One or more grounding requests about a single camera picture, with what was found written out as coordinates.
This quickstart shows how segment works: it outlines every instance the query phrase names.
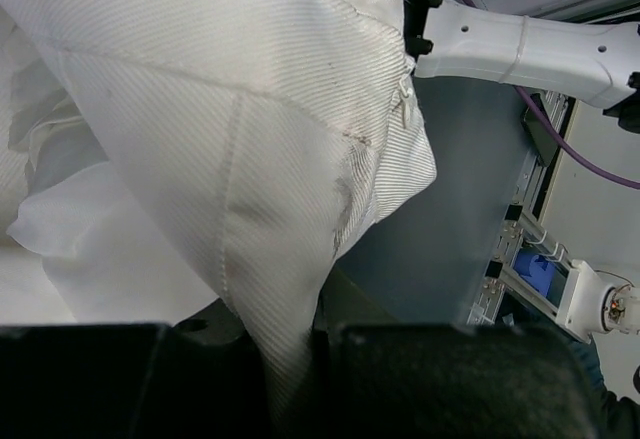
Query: white bag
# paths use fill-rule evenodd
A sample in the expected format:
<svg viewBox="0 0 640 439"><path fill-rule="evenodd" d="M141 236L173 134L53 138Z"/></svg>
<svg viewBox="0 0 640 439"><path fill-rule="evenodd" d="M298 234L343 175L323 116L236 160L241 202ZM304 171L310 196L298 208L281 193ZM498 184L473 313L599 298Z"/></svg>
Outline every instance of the white bag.
<svg viewBox="0 0 640 439"><path fill-rule="evenodd" d="M122 180L243 320L266 362L274 419L291 424L312 380L309 332L331 266L435 178L404 53L402 0L0 5L109 159L67 181L91 173L82 181L109 196L103 181ZM87 217L104 211L102 197L67 181L59 185L76 189L56 203L76 197ZM25 239L24 224L46 221L30 200L20 215L33 220L19 219L12 233L44 250L67 226ZM104 244L81 242L92 257ZM56 273L56 281L72 277L63 295L79 287L80 275ZM83 300L78 293L72 309Z"/></svg>
<svg viewBox="0 0 640 439"><path fill-rule="evenodd" d="M0 10L0 24L10 21ZM26 153L29 191L8 232L39 256L2 250L0 324L176 323L216 300L120 181L24 32L5 30L3 105L13 122L3 139Z"/></svg>

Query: black object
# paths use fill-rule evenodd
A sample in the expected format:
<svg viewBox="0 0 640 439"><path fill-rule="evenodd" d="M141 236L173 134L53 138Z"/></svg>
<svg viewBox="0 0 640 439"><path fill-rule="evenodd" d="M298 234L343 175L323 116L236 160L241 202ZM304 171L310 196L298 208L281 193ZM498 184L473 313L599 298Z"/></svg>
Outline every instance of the black object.
<svg viewBox="0 0 640 439"><path fill-rule="evenodd" d="M0 437L268 435L257 351L246 333L223 337L206 345L157 324L4 328Z"/></svg>
<svg viewBox="0 0 640 439"><path fill-rule="evenodd" d="M433 50L433 42L422 37L429 9L442 0L404 0L404 42L407 54L415 60Z"/></svg>
<svg viewBox="0 0 640 439"><path fill-rule="evenodd" d="M538 109L549 119L540 94L532 94L531 100L535 102ZM542 124L540 124L540 119L538 119L529 108L527 108L522 117L522 125L536 148L540 164L544 167L549 167L558 153L558 144Z"/></svg>
<svg viewBox="0 0 640 439"><path fill-rule="evenodd" d="M640 35L640 25L638 25L638 35ZM631 74L627 84L629 87L634 89L640 89L640 72L634 72Z"/></svg>
<svg viewBox="0 0 640 439"><path fill-rule="evenodd" d="M560 129L558 133L562 138L565 138L567 135L567 130L569 129L569 122L571 117L573 116L573 111L576 107L576 99L575 97L568 98L567 108L564 111L564 115L562 121L560 122ZM558 155L556 154L555 158L551 162L551 165L544 171L544 176L542 178L542 183L540 184L540 189L538 195L536 197L536 202L531 210L533 216L536 219L540 219L540 215L542 214L542 208L546 204L546 198L551 189L552 179L554 177L554 172L556 170L556 165L558 162Z"/></svg>
<svg viewBox="0 0 640 439"><path fill-rule="evenodd" d="M625 131L640 134L640 102L627 104L620 109L618 125Z"/></svg>
<svg viewBox="0 0 640 439"><path fill-rule="evenodd" d="M345 437L600 437L552 331L356 326L340 348Z"/></svg>
<svg viewBox="0 0 640 439"><path fill-rule="evenodd" d="M636 369L636 373L633 376L633 387L635 387L638 394L640 394L640 366L638 366L638 369Z"/></svg>
<svg viewBox="0 0 640 439"><path fill-rule="evenodd" d="M314 340L326 430L294 437L598 437L543 329L392 325L337 271ZM0 330L0 437L269 437L259 356L221 301L178 324Z"/></svg>

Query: wire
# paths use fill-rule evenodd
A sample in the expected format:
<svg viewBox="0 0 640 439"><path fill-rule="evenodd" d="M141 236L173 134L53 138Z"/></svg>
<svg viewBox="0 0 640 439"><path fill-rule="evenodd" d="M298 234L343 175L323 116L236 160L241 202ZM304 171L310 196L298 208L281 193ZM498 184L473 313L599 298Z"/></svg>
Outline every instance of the wire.
<svg viewBox="0 0 640 439"><path fill-rule="evenodd" d="M620 274L615 274L615 273L613 273L613 272L605 271L605 270L603 270L603 269L596 269L596 270L595 270L595 271L593 271L593 272L597 272L598 274L608 274L608 275L610 275L610 276L617 277L618 279L622 279L623 281L625 281L625 282L626 282L627 284L629 284L631 287L634 287L634 286L633 286L633 282L631 282L631 281L630 281L629 279L627 279L626 277L621 276Z"/></svg>
<svg viewBox="0 0 640 439"><path fill-rule="evenodd" d="M473 0L461 0L465 5L470 7L476 7L476 4ZM605 171L604 169L596 166L589 160L587 160L584 156L582 156L578 151L576 151L573 147L571 147L567 141L556 131L547 118L547 116L540 110L538 105L531 99L529 93L522 86L513 86L516 92L520 95L522 100L527 104L531 112L538 118L542 127L544 127L545 131L551 136L551 138L560 146L560 148L566 152L574 161L580 164L585 169L591 171L597 176L600 176L608 181L619 184L621 186L629 187L631 189L640 190L640 182L632 181L631 179L627 179L625 177L618 176L609 171Z"/></svg>
<svg viewBox="0 0 640 439"><path fill-rule="evenodd" d="M633 288L632 284L625 284L623 286L620 286L618 289L616 289L616 292L618 294L620 294L622 291L624 291L626 288L629 288L629 290L631 290Z"/></svg>

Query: dark surface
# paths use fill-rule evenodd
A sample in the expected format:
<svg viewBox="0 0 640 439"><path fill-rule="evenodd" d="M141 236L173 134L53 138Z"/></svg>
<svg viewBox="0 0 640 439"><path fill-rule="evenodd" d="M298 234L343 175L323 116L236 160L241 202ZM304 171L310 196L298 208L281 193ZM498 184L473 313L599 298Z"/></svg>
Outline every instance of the dark surface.
<svg viewBox="0 0 640 439"><path fill-rule="evenodd" d="M358 317L333 308L343 286L338 277L323 296L330 312L314 334L324 381L313 423L322 420L293 437L597 437L587 382L552 331L381 325L390 318L356 289L347 295ZM219 314L203 311L184 333L4 329L0 437L270 437L257 351L226 326L221 340ZM203 315L213 321L204 328ZM195 333L199 342L184 337Z"/></svg>
<svg viewBox="0 0 640 439"><path fill-rule="evenodd" d="M415 86L438 178L339 261L401 322L464 323L529 150L511 87L461 78Z"/></svg>
<svg viewBox="0 0 640 439"><path fill-rule="evenodd" d="M540 97L540 94L532 94L531 99L536 103L538 108L542 111L547 119L549 116L544 107L544 103ZM531 138L533 146L538 152L538 160L544 167L549 167L558 153L559 146L553 140L551 135L546 131L544 126L540 123L540 119L531 111L527 109L522 119L522 124L527 131L527 134Z"/></svg>
<svg viewBox="0 0 640 439"><path fill-rule="evenodd" d="M177 332L207 346L224 346L246 336L242 321L223 301L215 301L188 319L176 324Z"/></svg>
<svg viewBox="0 0 640 439"><path fill-rule="evenodd" d="M627 132L640 134L640 102L628 104L620 109L618 125Z"/></svg>
<svg viewBox="0 0 640 439"><path fill-rule="evenodd" d="M619 399L604 386L593 394L600 405L600 421L605 425L604 438L640 438L640 405L628 397Z"/></svg>
<svg viewBox="0 0 640 439"><path fill-rule="evenodd" d="M164 325L5 328L0 437L268 434L263 383L246 335L212 347Z"/></svg>
<svg viewBox="0 0 640 439"><path fill-rule="evenodd" d="M356 326L342 337L351 437L600 437L587 382L550 330Z"/></svg>
<svg viewBox="0 0 640 439"><path fill-rule="evenodd" d="M609 109L605 109L602 114L608 117L621 118L623 115L626 115L626 113L624 113L624 109L627 109L629 106L637 106L638 104L640 104L640 91L636 90L625 100L619 102L613 107L610 107Z"/></svg>

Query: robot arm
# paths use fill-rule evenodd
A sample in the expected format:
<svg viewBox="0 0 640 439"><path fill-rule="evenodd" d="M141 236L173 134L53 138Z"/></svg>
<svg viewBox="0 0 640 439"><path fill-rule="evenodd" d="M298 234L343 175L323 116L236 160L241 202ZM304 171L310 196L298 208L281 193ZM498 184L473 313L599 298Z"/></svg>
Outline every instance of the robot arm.
<svg viewBox="0 0 640 439"><path fill-rule="evenodd" d="M405 0L405 8L415 77L471 77L556 91L614 117L640 107L637 23L569 24L452 0Z"/></svg>

